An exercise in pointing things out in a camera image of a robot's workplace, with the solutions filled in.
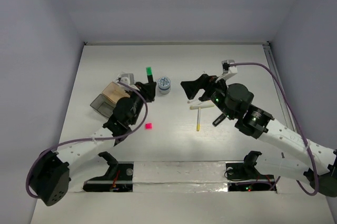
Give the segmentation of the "green tip black highlighter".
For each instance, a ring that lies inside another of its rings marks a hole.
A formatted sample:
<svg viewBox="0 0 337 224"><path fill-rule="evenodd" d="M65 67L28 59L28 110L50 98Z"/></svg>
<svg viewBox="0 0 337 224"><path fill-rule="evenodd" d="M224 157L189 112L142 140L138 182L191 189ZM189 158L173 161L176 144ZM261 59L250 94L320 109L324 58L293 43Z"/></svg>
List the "green tip black highlighter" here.
<svg viewBox="0 0 337 224"><path fill-rule="evenodd" d="M154 83L153 75L147 75L148 83Z"/></svg>

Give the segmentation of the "green highlighter cap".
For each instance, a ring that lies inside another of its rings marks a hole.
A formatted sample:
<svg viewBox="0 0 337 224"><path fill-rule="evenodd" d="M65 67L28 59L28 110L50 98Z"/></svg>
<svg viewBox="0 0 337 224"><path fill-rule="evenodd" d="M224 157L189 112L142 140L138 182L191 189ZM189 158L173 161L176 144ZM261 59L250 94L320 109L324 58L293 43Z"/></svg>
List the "green highlighter cap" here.
<svg viewBox="0 0 337 224"><path fill-rule="evenodd" d="M146 74L147 75L152 75L152 68L151 67L147 67L146 68Z"/></svg>

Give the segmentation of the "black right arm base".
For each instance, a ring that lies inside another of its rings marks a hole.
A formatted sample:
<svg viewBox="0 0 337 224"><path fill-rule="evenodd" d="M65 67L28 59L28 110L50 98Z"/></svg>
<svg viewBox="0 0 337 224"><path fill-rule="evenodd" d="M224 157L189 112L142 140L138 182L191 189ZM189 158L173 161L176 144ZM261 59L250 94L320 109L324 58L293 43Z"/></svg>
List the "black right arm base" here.
<svg viewBox="0 0 337 224"><path fill-rule="evenodd" d="M226 164L224 177L228 181L229 192L277 192L274 175L260 174L255 168L261 155L259 151L250 151L243 161Z"/></svg>

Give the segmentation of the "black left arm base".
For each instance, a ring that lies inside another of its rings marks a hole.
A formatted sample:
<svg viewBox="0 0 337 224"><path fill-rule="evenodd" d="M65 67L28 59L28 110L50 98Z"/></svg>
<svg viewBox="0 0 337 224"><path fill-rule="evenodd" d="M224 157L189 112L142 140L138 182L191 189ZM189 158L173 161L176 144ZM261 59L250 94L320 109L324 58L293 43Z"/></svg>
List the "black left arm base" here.
<svg viewBox="0 0 337 224"><path fill-rule="evenodd" d="M119 163L110 153L98 154L103 158L108 168L99 177L93 177L83 184L85 192L132 192L134 163Z"/></svg>

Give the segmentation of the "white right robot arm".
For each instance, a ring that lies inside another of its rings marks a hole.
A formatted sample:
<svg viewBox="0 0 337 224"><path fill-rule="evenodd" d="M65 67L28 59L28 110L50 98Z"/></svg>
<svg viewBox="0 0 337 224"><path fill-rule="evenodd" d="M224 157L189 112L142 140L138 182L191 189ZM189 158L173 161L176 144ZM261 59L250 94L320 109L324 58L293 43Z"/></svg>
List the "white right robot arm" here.
<svg viewBox="0 0 337 224"><path fill-rule="evenodd" d="M216 76L202 74L197 80L181 82L187 98L193 99L204 90L200 101L212 101L222 112L213 122L218 126L224 119L235 120L235 127L244 135L277 147L293 157L268 158L260 151L250 151L243 162L228 167L230 180L257 179L267 174L288 177L308 184L327 197L336 197L336 150L315 142L304 143L302 137L287 128L270 113L252 105L254 98L244 85L227 85Z"/></svg>

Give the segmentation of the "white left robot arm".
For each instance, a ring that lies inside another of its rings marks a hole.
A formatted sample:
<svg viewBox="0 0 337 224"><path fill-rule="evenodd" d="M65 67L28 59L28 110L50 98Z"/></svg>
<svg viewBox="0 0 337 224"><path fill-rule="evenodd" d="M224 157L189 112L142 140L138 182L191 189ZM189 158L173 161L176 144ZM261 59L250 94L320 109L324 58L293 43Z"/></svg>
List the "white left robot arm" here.
<svg viewBox="0 0 337 224"><path fill-rule="evenodd" d="M142 109L155 99L156 82L136 82L129 87L131 95L120 98L108 121L99 129L97 136L69 140L50 147L38 156L29 169L25 189L46 206L59 202L67 193L72 173L83 163L105 153L136 132L136 124Z"/></svg>

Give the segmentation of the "pink tip black highlighter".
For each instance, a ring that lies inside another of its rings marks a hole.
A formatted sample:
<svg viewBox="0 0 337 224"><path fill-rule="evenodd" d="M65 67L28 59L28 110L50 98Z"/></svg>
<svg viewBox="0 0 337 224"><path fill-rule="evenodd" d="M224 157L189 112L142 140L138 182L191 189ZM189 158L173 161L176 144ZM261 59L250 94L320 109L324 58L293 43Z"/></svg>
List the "pink tip black highlighter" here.
<svg viewBox="0 0 337 224"><path fill-rule="evenodd" d="M225 114L221 114L219 115L213 122L212 125L214 127L217 127L220 123L222 123L224 120L226 119L226 115Z"/></svg>

